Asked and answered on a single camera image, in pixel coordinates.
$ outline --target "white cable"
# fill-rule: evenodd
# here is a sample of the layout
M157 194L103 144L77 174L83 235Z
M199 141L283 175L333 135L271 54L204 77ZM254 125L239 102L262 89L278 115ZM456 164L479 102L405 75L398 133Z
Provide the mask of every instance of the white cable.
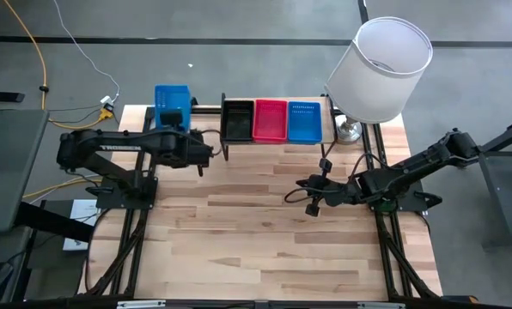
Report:
M84 177L85 177L85 178L92 178L92 177L96 177L96 176L100 176L100 175L98 175L98 174L91 174L91 175L87 175L87 176L84 176ZM70 183L70 182L73 182L73 181L76 181L76 180L80 180L80 179L82 179L82 177L77 177L77 178L74 178L74 179L71 179L71 180L67 180L67 181L65 181L65 182L64 182L64 184L68 184L68 183ZM51 189L51 190L49 190L48 192L44 193L43 195L41 195L41 196L39 196L39 197L35 198L33 201L31 201L31 202L29 202L29 203L31 203L31 204L36 203L36 202L38 202L39 200L41 200L42 198L49 196L51 193L53 193L53 192L54 192L55 190L57 190L57 189L61 189L61 188L54 188L54 189Z
M114 103L115 100L117 100L117 98L120 95L120 86L119 86L119 84L114 80L114 78L110 74L107 74L106 72L103 72L103 71L99 70L95 66L94 61L92 61L92 59L90 59L90 57L88 57L88 55L86 55L86 53L82 50L82 48L77 44L77 42L76 42L75 38L73 37L73 35L69 32L69 30L67 30L67 27L64 25L64 19L61 16L61 10L59 9L58 1L57 0L53 0L53 2L54 2L54 4L56 4L56 9L58 10L58 17L59 17L59 21L61 22L61 27L69 35L70 39L73 40L73 43L75 43L76 48L78 48L78 50L81 52L81 54L92 64L92 66L94 67L94 70L96 72L98 72L98 73L100 73L100 74L102 74L104 76L109 77L109 79L111 79L111 82L113 82L115 84L115 86L117 86L117 93L115 94L115 98L113 99L113 103Z

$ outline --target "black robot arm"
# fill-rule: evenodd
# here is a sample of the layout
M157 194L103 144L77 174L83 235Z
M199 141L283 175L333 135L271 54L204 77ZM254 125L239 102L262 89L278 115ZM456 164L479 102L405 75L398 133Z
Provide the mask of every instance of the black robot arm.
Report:
M184 133L176 128L164 127L148 132L105 132L102 130L76 130L60 137L57 162L65 171L87 168L103 177L115 181L126 193L137 193L143 189L141 171L127 171L97 151L131 151L151 155L156 165L172 168L196 165L199 175L208 167L212 147L204 144L201 131Z
M325 200L329 206L342 203L360 204L377 201L388 202L407 192L411 184L445 167L465 167L477 161L478 147L467 134L453 131L425 151L415 154L391 167L369 170L352 175L347 183L332 181L326 177L332 164L321 159L321 175L311 175L296 182L308 192L312 203L309 215L318 214L318 202Z

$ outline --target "blue bin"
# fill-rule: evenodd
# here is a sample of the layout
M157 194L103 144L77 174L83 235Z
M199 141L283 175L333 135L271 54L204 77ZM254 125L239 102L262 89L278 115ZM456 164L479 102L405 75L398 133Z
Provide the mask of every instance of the blue bin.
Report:
M191 94L187 85L156 85L155 86L155 123L162 128L161 112L173 109L181 110L181 126L184 132L189 131L191 123Z
M323 139L321 104L289 102L289 142L316 144Z

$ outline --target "floor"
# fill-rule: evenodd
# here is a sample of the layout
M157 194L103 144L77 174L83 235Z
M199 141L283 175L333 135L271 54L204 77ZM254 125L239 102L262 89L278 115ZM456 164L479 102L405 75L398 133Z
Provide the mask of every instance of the floor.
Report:
M360 25L356 0L58 0L75 36L199 39L352 39ZM36 35L64 36L52 0L10 1ZM512 40L512 0L367 0L371 18L394 15L432 40ZM24 35L0 2L0 34ZM73 45L42 44L48 68L48 108L96 104L115 89ZM202 104L228 96L309 96L344 53L331 45L85 45L85 52L121 85L124 104L151 104L159 83L188 83ZM0 43L0 91L20 91L20 105L40 108L40 62L27 43ZM53 112L60 120L86 110ZM436 48L430 67L403 111L412 152L453 127L483 143L512 124L512 48ZM113 121L98 126L115 130ZM48 125L27 186L36 191L67 179L55 163L65 130ZM443 196L430 211L432 242L445 294L473 294L512 306L512 248L484 252L503 232L477 166L446 168L423 181ZM82 188L52 199L90 198Z

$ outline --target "desk lamp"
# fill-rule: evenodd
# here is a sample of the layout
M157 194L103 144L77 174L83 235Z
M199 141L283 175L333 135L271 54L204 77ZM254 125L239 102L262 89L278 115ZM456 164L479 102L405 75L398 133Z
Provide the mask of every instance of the desk lamp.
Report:
M344 114L335 118L338 142L355 142L360 122L379 124L399 115L432 54L426 34L408 21L365 22L325 85Z

